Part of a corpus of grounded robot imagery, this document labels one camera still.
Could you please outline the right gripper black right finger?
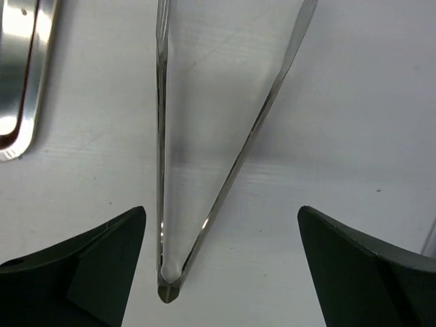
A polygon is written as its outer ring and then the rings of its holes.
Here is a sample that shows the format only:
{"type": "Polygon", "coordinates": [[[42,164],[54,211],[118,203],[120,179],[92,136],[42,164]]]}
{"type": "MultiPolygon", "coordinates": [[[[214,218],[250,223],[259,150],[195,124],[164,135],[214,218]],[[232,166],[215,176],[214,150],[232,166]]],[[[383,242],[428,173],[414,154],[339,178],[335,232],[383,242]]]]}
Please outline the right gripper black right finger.
{"type": "Polygon", "coordinates": [[[310,206],[298,226],[327,326],[434,326],[435,259],[310,206]]]}

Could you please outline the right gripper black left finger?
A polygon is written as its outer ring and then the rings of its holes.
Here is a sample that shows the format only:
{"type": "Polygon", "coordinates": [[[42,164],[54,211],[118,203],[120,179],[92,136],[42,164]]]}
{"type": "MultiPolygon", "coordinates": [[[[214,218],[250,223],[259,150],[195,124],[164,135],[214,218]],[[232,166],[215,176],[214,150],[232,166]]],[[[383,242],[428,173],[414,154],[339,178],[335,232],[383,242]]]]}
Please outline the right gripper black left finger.
{"type": "Polygon", "coordinates": [[[141,206],[1,264],[2,326],[121,326],[146,227],[141,206]]]}

